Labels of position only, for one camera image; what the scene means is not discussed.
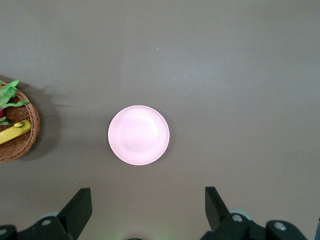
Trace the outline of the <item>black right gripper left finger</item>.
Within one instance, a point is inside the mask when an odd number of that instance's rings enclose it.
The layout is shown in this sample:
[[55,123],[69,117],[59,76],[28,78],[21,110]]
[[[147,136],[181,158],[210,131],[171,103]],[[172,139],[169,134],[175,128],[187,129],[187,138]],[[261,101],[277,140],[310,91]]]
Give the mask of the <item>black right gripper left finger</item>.
[[92,215],[90,188],[81,188],[56,216],[47,216],[18,233],[20,240],[77,240]]

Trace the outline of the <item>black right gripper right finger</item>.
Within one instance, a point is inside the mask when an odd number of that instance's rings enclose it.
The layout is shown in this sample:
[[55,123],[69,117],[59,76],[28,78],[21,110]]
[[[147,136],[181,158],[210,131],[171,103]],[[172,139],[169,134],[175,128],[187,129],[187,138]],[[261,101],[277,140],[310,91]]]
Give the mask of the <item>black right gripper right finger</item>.
[[205,214],[211,228],[203,240],[264,240],[265,228],[241,213],[230,213],[217,189],[205,188]]

